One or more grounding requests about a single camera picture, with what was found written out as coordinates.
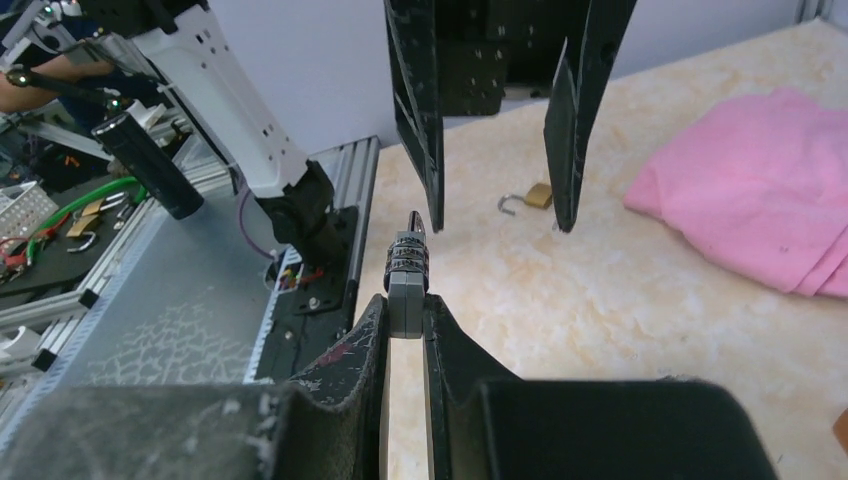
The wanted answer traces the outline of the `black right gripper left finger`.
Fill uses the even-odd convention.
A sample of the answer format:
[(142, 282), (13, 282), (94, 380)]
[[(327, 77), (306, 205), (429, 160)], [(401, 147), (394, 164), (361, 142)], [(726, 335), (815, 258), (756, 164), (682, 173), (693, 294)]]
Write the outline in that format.
[(389, 319), (377, 294), (353, 329), (286, 381), (273, 479), (381, 479), (388, 431)]

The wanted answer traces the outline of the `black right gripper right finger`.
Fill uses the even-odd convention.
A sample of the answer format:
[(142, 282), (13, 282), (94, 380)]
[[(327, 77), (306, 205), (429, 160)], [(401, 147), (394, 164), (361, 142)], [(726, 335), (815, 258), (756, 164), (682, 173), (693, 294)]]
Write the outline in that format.
[(423, 327), (429, 475), (488, 479), (484, 385), (520, 378), (463, 331), (441, 296), (426, 296)]

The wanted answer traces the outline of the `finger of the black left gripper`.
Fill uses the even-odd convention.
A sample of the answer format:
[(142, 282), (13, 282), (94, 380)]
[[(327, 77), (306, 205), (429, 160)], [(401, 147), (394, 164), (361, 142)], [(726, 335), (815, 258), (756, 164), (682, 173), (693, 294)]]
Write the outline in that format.
[(578, 217), (589, 139), (636, 0), (569, 1), (543, 138), (556, 228)]
[(425, 190), (431, 230), (444, 229), (444, 142), (435, 3), (386, 1), (395, 122)]

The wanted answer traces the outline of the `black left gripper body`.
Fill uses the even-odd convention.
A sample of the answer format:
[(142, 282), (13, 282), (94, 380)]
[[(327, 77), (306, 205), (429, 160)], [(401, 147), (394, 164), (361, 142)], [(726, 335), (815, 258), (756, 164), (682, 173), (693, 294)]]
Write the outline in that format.
[(569, 1), (433, 1), (442, 116), (493, 116), (512, 89), (549, 99)]

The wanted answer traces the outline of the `grey combination lock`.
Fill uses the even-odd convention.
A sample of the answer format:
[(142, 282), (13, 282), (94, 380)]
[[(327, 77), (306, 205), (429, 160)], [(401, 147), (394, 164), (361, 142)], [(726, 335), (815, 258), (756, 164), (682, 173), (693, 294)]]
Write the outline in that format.
[(410, 212), (407, 229), (398, 231), (388, 248), (383, 283), (391, 336), (420, 338), (429, 289), (429, 250), (425, 225), (418, 211)]

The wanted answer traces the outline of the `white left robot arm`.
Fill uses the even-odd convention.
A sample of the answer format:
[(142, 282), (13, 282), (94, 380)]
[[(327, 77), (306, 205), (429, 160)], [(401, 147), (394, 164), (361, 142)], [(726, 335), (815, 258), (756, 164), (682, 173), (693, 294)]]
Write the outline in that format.
[[(278, 240), (314, 265), (343, 251), (329, 178), (285, 135), (226, 43), (206, 1), (85, 1), (169, 80), (234, 160)], [(548, 99), (543, 136), (557, 226), (577, 220), (588, 141), (632, 1), (387, 1), (397, 132), (444, 227), (445, 117), (497, 114), (508, 87)]]

